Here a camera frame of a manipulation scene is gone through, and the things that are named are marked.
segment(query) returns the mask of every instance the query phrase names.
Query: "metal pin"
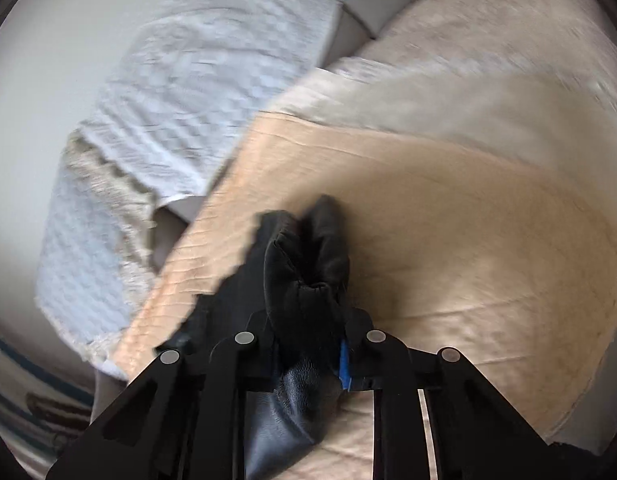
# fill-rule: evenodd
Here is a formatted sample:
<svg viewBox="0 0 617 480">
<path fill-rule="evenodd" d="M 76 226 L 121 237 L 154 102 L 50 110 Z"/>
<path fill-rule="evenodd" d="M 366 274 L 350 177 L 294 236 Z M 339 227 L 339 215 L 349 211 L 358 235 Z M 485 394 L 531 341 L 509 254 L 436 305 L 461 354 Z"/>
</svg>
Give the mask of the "metal pin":
<svg viewBox="0 0 617 480">
<path fill-rule="evenodd" d="M 456 363 L 461 357 L 462 355 L 455 348 L 445 348 L 442 350 L 442 359 L 449 363 Z"/>
<path fill-rule="evenodd" d="M 384 334 L 381 330 L 369 330 L 366 333 L 366 338 L 371 343 L 381 343 L 382 341 L 386 340 L 387 335 Z"/>
<path fill-rule="evenodd" d="M 162 361 L 165 365 L 172 365 L 179 361 L 180 353 L 177 350 L 167 350 L 166 352 L 162 352 L 159 360 Z"/>
<path fill-rule="evenodd" d="M 255 336 L 250 332 L 240 332 L 235 336 L 235 342 L 239 345 L 248 345 L 255 340 Z"/>
</svg>

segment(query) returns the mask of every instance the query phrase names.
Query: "black leather piece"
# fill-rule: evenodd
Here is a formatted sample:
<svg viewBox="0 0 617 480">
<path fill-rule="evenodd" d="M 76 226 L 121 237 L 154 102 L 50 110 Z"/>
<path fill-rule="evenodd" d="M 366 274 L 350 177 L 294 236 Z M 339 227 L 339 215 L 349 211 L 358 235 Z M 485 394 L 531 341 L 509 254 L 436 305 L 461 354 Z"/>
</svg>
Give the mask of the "black leather piece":
<svg viewBox="0 0 617 480">
<path fill-rule="evenodd" d="M 159 349 L 211 350 L 266 309 L 280 342 L 280 379 L 272 394 L 248 394 L 244 460 L 248 480 L 272 478 L 319 443 L 335 415 L 342 308 L 349 276 L 344 221 L 321 197 L 300 219 L 262 215 L 244 264 Z"/>
</svg>

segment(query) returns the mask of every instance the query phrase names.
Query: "black leather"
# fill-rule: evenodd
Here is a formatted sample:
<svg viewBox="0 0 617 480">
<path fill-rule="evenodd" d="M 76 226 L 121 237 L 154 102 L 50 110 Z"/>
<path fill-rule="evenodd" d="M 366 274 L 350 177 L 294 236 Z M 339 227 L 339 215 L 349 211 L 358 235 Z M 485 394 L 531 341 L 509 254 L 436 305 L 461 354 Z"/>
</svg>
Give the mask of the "black leather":
<svg viewBox="0 0 617 480">
<path fill-rule="evenodd" d="M 325 436 L 335 415 L 349 276 L 344 221 L 328 196 L 300 219 L 286 211 L 262 215 L 244 264 L 160 346 L 210 350 L 244 330 L 266 309 L 280 342 L 280 379 L 272 394 L 248 394 L 244 461 L 248 480 L 272 478 Z"/>
</svg>

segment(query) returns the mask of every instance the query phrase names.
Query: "cream leather piece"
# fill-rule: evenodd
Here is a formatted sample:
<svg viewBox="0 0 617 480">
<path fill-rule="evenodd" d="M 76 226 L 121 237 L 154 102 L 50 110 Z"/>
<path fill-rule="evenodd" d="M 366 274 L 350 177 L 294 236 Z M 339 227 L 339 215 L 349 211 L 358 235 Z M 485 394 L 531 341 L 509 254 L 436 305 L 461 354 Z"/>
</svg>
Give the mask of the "cream leather piece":
<svg viewBox="0 0 617 480">
<path fill-rule="evenodd" d="M 558 176 L 445 142 L 260 114 L 226 179 L 170 255 L 114 359 L 135 377 L 239 265 L 258 213 L 319 194 L 345 210 L 350 297 L 378 328 L 455 346 L 547 436 L 617 327 L 617 227 Z M 370 478 L 368 396 L 285 475 Z"/>
</svg>

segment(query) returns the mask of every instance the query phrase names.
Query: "black leather glove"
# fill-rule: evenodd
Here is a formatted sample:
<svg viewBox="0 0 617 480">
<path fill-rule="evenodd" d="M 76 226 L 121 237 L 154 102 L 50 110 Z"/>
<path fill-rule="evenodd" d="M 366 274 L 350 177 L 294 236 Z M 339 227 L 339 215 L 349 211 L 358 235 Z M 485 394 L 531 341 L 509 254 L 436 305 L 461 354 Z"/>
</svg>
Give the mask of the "black leather glove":
<svg viewBox="0 0 617 480">
<path fill-rule="evenodd" d="M 248 480 L 272 478 L 320 442 L 335 415 L 344 337 L 342 308 L 349 260 L 339 206 L 328 196 L 299 220 L 262 215 L 244 264 L 163 348 L 212 349 L 266 309 L 280 341 L 280 381 L 272 394 L 246 398 L 244 461 Z"/>
</svg>

